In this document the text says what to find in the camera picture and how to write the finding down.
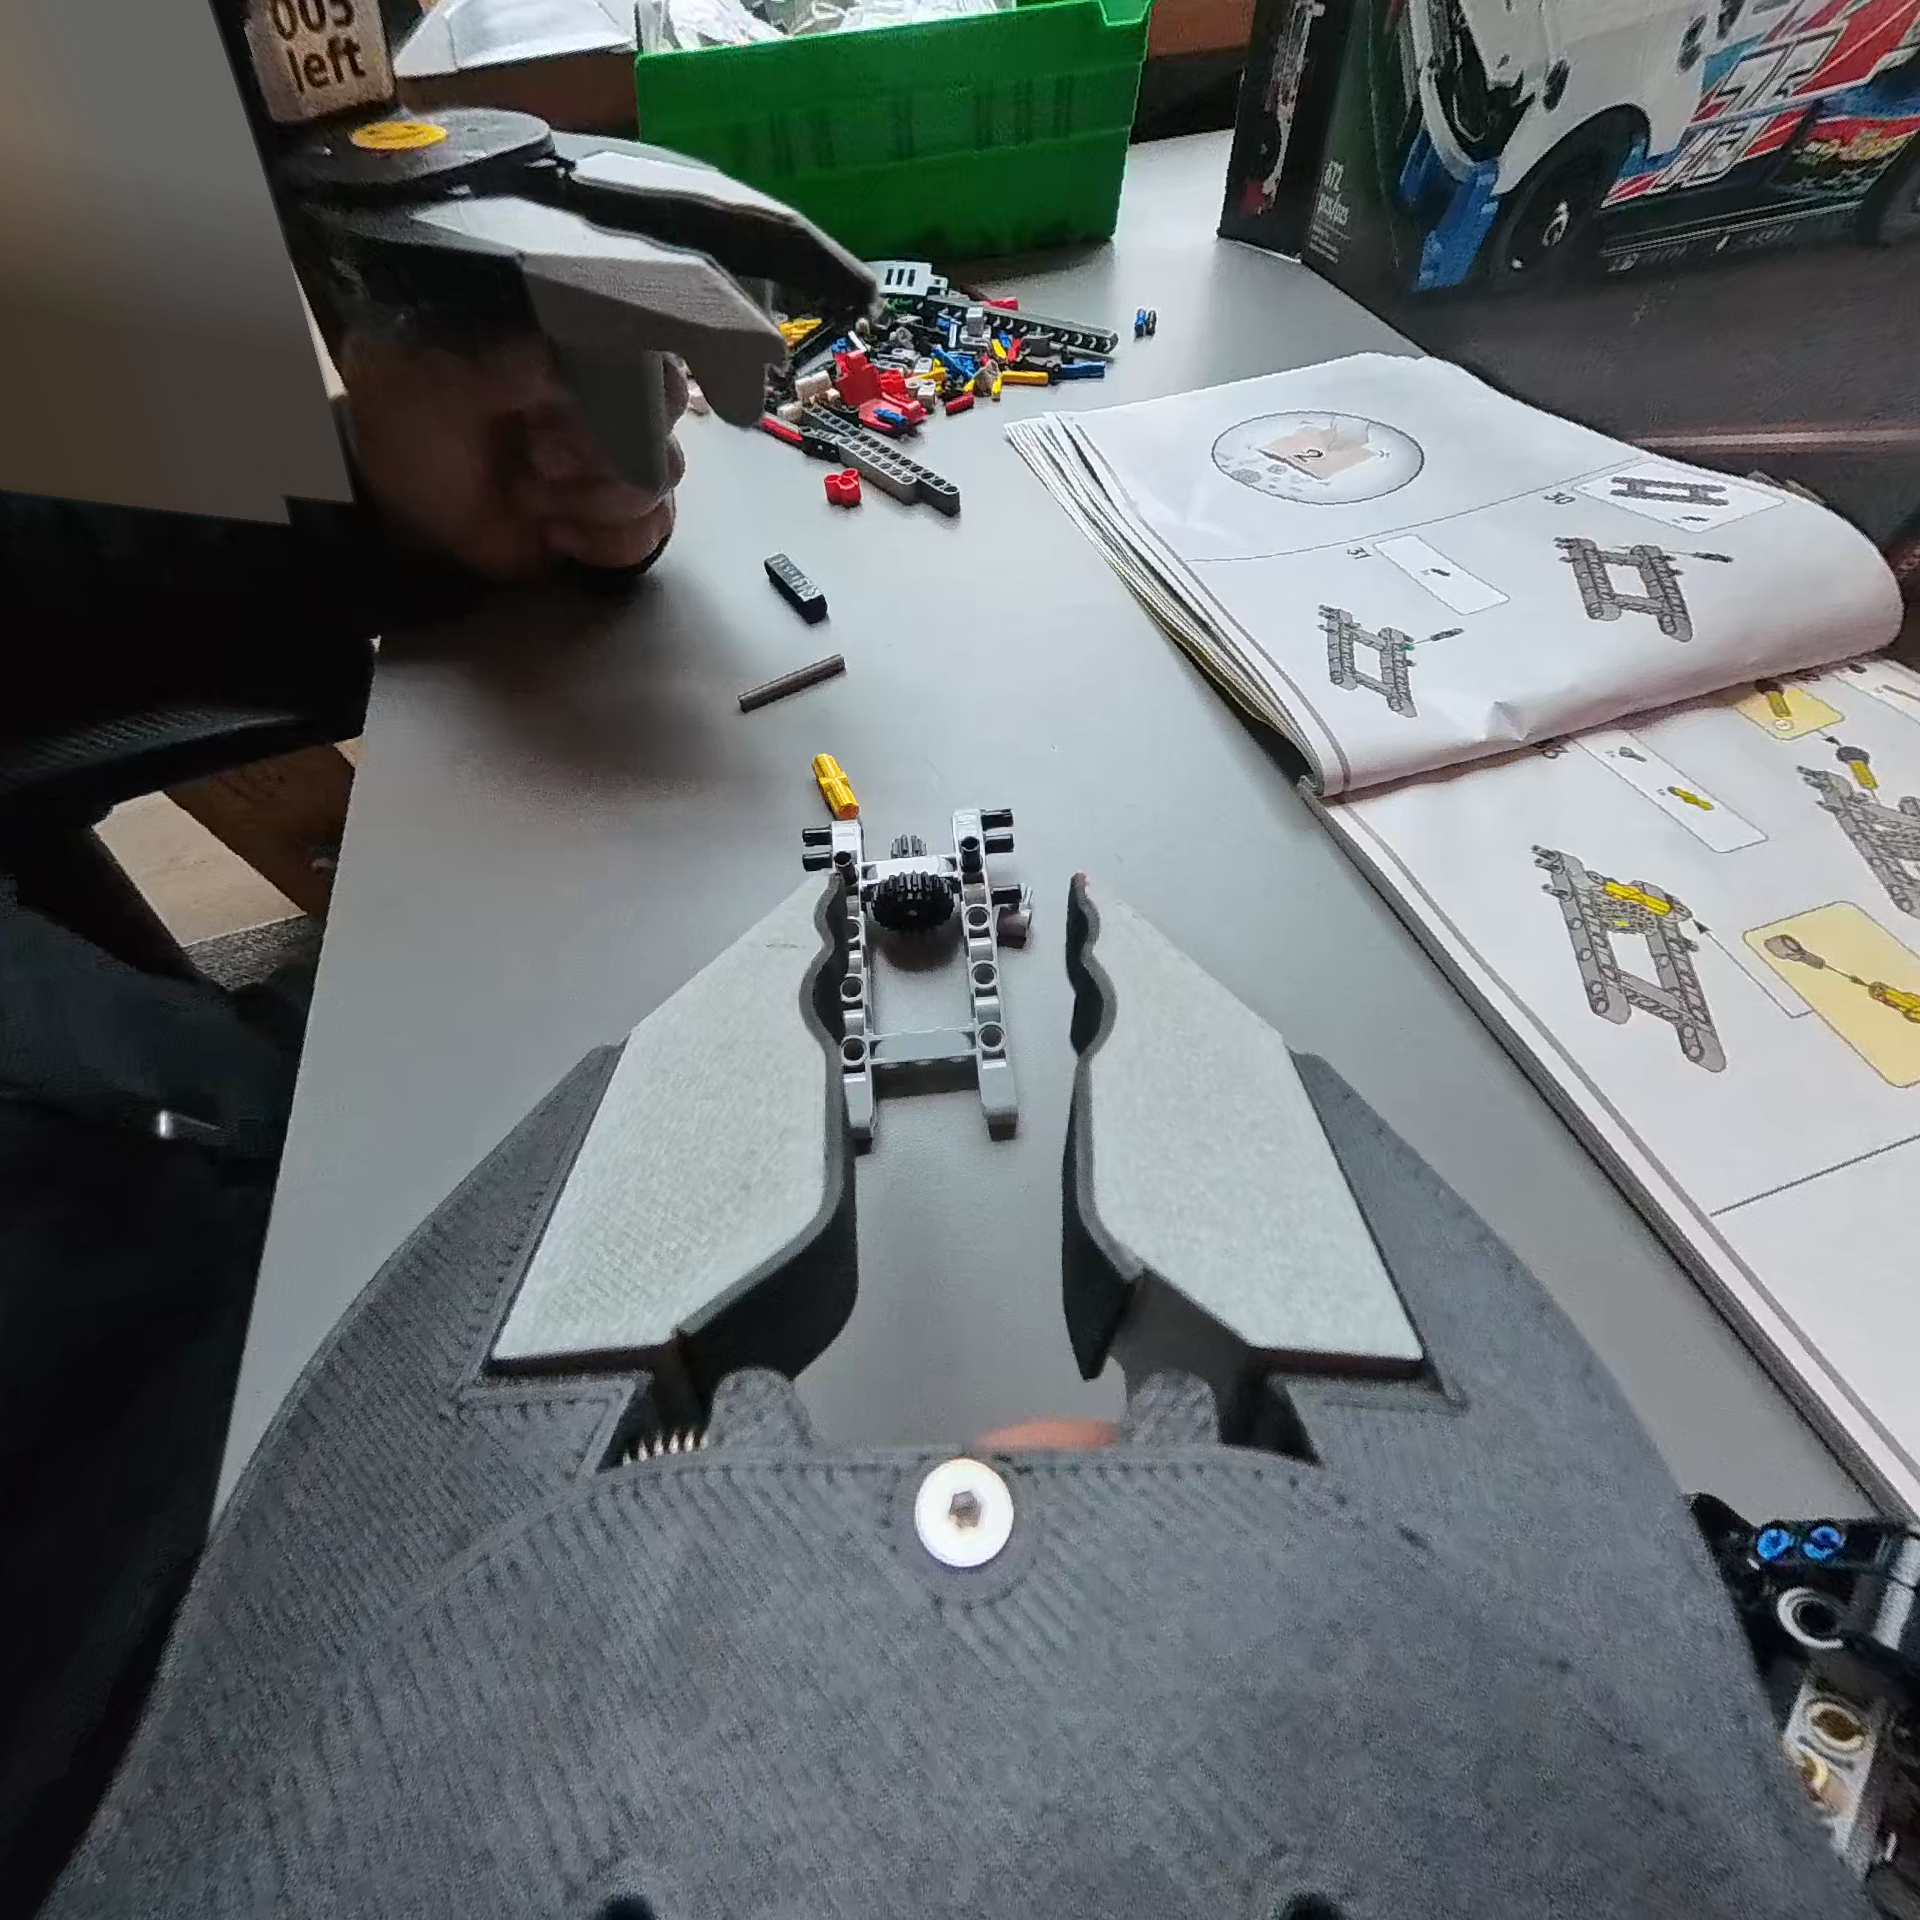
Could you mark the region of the pile of lego pieces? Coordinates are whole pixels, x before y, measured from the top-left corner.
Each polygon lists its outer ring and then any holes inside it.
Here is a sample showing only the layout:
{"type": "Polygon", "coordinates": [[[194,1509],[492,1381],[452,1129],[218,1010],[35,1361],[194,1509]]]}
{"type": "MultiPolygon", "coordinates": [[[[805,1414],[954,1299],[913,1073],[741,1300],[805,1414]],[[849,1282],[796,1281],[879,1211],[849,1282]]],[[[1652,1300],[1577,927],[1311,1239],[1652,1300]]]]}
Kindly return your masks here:
{"type": "Polygon", "coordinates": [[[775,309],[784,361],[765,377],[764,435],[817,457],[855,435],[907,441],[1007,388],[1101,379],[1120,347],[1113,326],[980,295],[925,260],[887,258],[873,271],[871,306],[775,309]]]}

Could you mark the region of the grey lego frame assembly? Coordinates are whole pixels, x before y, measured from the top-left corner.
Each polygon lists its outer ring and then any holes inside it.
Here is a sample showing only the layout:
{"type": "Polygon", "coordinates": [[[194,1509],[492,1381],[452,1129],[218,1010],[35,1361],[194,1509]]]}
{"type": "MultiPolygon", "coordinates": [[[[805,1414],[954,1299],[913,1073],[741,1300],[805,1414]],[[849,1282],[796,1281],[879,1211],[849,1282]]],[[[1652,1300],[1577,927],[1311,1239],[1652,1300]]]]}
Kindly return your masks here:
{"type": "Polygon", "coordinates": [[[1002,953],[1025,946],[1034,891],[999,876],[1018,847],[1010,806],[961,806],[949,847],[900,835],[873,854],[861,821],[815,823],[800,831],[807,874],[840,886],[844,974],[840,979],[840,1062],[849,1129],[873,1146],[879,1107],[889,1094],[971,1086],[993,1139],[1019,1125],[1019,1091],[1008,1042],[1002,953]],[[922,1030],[881,1023],[879,963],[955,961],[967,990],[959,1023],[922,1030]]]}

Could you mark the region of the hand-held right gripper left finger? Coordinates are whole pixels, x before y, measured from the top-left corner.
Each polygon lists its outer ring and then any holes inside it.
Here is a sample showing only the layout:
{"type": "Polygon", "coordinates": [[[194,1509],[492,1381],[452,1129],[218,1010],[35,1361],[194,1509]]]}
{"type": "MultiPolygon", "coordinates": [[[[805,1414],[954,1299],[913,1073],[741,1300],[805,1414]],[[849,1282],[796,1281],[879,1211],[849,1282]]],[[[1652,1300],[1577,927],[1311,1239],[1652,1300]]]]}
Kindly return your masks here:
{"type": "Polygon", "coordinates": [[[805,879],[623,1042],[490,1351],[500,1375],[800,1379],[858,1299],[833,1001],[842,889],[805,879]]]}

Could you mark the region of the long dark grey lego beam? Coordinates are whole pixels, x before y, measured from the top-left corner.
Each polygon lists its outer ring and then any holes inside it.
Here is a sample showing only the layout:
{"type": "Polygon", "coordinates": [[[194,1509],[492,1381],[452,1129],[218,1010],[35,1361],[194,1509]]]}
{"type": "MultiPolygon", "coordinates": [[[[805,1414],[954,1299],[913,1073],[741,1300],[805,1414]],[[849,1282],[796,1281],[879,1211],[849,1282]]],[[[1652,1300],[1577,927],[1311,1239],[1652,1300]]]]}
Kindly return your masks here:
{"type": "Polygon", "coordinates": [[[834,473],[852,473],[864,486],[911,508],[928,508],[949,519],[963,511],[959,485],[900,452],[898,444],[817,405],[800,411],[797,429],[807,457],[834,473]]]}

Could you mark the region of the person's left hand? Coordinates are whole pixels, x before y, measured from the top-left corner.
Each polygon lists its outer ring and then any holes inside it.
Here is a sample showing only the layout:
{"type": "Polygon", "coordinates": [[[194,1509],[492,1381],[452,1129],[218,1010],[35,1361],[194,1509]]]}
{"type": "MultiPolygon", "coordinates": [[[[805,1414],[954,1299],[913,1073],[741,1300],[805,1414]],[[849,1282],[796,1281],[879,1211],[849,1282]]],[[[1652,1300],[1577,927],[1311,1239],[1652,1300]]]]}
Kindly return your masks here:
{"type": "Polygon", "coordinates": [[[664,444],[664,482],[639,486],[539,333],[448,343],[348,326],[333,366],[375,506],[492,580],[532,583],[562,562],[633,573],[674,532],[680,436],[664,444]]]}

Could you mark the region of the black lego car assembly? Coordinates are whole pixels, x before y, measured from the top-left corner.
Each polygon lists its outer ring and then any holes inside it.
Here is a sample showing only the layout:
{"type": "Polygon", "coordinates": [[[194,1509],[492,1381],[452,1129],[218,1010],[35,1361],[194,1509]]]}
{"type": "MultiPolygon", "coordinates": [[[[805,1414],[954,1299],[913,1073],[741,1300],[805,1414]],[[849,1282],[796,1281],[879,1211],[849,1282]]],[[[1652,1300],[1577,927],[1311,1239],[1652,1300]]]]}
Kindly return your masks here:
{"type": "Polygon", "coordinates": [[[1693,1523],[1756,1654],[1780,1747],[1884,1915],[1919,1915],[1919,1534],[1885,1519],[1693,1523]]]}

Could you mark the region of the green plastic bin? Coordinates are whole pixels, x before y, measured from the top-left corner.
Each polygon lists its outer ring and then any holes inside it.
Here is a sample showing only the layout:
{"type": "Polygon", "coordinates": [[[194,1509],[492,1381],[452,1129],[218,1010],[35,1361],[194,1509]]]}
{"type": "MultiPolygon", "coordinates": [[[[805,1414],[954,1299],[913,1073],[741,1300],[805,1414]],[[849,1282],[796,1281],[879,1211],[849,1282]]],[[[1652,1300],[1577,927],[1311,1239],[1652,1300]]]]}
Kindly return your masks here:
{"type": "Polygon", "coordinates": [[[868,260],[1095,244],[1120,213],[1151,14],[1015,4],[640,53],[639,133],[787,201],[868,260]]]}

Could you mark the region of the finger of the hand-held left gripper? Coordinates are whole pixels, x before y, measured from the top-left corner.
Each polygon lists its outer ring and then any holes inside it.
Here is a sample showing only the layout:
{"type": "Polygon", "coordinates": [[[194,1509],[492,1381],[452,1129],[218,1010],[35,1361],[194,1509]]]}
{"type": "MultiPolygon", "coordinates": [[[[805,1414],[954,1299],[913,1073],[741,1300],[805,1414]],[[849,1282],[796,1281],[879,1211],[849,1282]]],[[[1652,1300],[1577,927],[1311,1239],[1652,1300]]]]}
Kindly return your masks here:
{"type": "Polygon", "coordinates": [[[787,242],[787,209],[669,196],[650,211],[690,217],[701,244],[523,196],[451,196],[404,209],[407,257],[448,281],[447,329],[539,335],[607,373],[668,351],[720,419],[754,425],[784,347],[741,274],[769,268],[787,242]]]}
{"type": "Polygon", "coordinates": [[[809,217],[701,161],[554,135],[556,203],[588,226],[551,247],[551,319],[765,323],[773,298],[871,306],[873,270],[809,217]]]}

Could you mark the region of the clear plastic bags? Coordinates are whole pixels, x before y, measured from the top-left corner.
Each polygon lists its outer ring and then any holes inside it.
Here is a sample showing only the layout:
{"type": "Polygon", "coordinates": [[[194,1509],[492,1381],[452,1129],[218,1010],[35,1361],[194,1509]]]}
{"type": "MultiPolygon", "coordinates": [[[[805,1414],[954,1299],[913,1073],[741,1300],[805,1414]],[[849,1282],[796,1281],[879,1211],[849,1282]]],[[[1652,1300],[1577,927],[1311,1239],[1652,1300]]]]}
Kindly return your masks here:
{"type": "Polygon", "coordinates": [[[849,3],[633,3],[639,47],[650,54],[737,50],[840,33],[849,3]]]}

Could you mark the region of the lego instruction booklet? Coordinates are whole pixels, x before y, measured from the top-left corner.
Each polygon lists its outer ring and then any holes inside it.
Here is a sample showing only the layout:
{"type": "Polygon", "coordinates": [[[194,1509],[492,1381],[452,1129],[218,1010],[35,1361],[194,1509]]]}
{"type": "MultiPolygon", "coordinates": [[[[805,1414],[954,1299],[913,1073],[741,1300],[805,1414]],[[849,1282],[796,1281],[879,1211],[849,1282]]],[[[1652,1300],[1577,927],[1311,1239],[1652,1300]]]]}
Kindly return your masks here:
{"type": "Polygon", "coordinates": [[[1004,431],[1915,1516],[1919,690],[1879,549],[1434,356],[1004,431]]]}

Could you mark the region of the person's left forearm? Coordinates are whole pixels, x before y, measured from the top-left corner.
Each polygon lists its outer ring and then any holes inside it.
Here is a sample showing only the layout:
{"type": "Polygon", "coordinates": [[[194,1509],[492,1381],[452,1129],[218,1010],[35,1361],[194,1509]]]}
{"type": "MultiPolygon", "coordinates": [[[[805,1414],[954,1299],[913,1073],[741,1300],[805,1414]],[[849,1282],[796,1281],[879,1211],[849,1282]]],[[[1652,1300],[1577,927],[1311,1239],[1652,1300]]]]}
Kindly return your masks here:
{"type": "Polygon", "coordinates": [[[387,587],[378,529],[343,503],[256,522],[7,492],[5,743],[204,705],[357,737],[387,587]]]}

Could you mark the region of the lego set box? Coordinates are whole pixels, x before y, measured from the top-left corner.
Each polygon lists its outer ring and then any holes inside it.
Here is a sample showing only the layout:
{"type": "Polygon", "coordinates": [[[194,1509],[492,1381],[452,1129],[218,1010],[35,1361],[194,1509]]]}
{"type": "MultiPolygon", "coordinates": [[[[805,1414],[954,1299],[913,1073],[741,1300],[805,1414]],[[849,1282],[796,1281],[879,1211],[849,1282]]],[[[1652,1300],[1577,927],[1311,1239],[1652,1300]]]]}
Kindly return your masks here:
{"type": "Polygon", "coordinates": [[[1915,3],[1257,4],[1218,233],[1621,441],[1919,495],[1915,3]]]}

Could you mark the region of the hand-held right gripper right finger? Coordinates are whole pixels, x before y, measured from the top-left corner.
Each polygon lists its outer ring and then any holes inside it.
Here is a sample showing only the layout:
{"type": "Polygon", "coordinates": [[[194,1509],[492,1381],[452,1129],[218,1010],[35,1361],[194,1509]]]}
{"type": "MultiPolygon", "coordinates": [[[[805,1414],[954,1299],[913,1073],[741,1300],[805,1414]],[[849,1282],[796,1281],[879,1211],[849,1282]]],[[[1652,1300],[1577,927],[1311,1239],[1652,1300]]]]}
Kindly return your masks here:
{"type": "Polygon", "coordinates": [[[1426,1364],[1280,1030],[1090,874],[1069,883],[1064,1318],[1083,1379],[1426,1364]]]}

